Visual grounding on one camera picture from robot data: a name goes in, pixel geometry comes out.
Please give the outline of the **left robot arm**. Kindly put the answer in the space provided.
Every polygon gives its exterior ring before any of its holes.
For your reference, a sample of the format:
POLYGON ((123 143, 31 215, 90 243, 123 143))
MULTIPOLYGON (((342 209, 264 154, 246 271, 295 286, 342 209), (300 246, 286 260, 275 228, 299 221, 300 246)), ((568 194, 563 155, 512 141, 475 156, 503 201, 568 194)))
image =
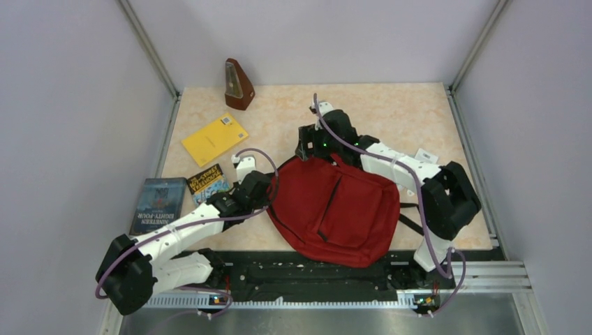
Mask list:
POLYGON ((224 263, 207 249, 182 253, 198 241, 257 216, 271 204, 273 175, 249 172, 229 193, 217 193, 189 214, 147 234, 112 240, 96 273, 96 297, 121 315, 141 309, 154 295, 188 284, 216 288, 224 263))

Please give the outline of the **colourful treehouse book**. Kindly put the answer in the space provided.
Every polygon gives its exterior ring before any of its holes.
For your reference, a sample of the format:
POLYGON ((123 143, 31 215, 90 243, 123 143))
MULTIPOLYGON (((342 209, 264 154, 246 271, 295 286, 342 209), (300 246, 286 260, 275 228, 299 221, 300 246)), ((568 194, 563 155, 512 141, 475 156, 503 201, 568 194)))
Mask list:
POLYGON ((189 177, 186 182, 196 206, 206 202, 215 193, 226 192, 231 189, 218 163, 189 177))

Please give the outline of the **red backpack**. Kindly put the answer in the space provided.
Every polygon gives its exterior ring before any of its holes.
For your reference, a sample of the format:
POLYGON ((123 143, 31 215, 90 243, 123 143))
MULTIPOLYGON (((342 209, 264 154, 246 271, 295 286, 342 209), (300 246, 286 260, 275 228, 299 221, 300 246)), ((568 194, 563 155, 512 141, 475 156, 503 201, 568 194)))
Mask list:
POLYGON ((293 156, 278 168, 267 209, 283 239, 306 258, 365 268, 390 249, 401 214, 399 189, 345 164, 293 156))

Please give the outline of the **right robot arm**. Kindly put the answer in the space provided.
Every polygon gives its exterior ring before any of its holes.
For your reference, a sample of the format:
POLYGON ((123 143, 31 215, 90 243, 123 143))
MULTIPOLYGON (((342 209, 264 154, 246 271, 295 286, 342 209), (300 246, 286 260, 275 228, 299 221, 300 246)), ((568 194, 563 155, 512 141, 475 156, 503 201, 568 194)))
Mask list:
POLYGON ((409 269, 411 282, 429 287, 438 277, 451 278, 442 263, 451 260, 452 242, 480 212, 482 203, 465 169, 457 162, 426 163, 400 153, 378 138, 360 135, 343 110, 313 112, 318 120, 300 126, 296 155, 303 161, 335 154, 364 172, 389 179, 417 195, 423 240, 409 269))

